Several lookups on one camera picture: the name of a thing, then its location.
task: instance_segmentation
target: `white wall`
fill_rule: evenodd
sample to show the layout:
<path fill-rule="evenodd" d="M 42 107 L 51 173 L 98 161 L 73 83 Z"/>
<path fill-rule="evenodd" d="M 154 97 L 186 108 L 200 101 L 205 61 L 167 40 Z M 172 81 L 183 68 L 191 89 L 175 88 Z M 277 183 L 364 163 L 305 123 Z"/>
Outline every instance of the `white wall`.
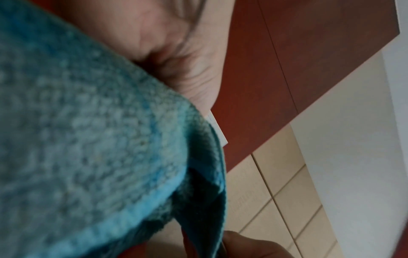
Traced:
<path fill-rule="evenodd" d="M 291 125 L 345 258 L 391 257 L 408 177 L 381 53 Z"/>
<path fill-rule="evenodd" d="M 408 167 L 408 0 L 397 0 L 401 34 L 383 50 L 405 167 Z"/>

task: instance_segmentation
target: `floor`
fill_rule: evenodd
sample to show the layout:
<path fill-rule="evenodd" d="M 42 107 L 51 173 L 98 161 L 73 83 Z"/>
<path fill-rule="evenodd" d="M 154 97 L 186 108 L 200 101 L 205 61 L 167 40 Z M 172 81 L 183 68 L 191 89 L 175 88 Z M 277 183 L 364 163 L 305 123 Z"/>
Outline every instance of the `floor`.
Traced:
<path fill-rule="evenodd" d="M 226 230 L 285 247 L 294 258 L 344 258 L 290 125 L 227 174 Z M 153 236 L 148 257 L 182 258 L 177 222 Z"/>

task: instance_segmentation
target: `palm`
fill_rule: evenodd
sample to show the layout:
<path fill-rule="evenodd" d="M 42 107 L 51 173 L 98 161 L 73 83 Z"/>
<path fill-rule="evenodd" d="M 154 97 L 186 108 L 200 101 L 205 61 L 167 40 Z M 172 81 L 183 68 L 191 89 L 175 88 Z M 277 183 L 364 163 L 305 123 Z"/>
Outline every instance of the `palm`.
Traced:
<path fill-rule="evenodd" d="M 233 0 L 207 0 L 194 27 L 200 2 L 59 0 L 67 20 L 141 64 L 206 114 L 221 85 Z"/>

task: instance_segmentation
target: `teal cloth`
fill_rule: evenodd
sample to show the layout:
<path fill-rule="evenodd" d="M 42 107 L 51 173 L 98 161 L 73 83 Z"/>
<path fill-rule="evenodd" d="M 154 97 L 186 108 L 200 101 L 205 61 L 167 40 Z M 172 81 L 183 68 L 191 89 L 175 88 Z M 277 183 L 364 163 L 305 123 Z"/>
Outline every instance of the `teal cloth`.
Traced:
<path fill-rule="evenodd" d="M 0 253 L 116 257 L 176 218 L 215 257 L 225 164 L 181 95 L 73 26 L 0 1 Z"/>

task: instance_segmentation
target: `hand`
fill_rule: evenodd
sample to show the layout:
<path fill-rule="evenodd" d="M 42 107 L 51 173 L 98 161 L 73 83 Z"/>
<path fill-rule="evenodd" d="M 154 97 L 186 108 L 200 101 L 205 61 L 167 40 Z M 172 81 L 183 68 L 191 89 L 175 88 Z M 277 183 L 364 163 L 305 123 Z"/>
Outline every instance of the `hand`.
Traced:
<path fill-rule="evenodd" d="M 221 85 L 235 0 L 55 1 L 63 18 L 140 64 L 203 115 L 210 111 Z"/>
<path fill-rule="evenodd" d="M 187 258 L 198 258 L 193 244 L 184 236 Z M 241 236 L 233 231 L 225 231 L 222 241 L 229 258 L 293 258 L 281 245 Z"/>

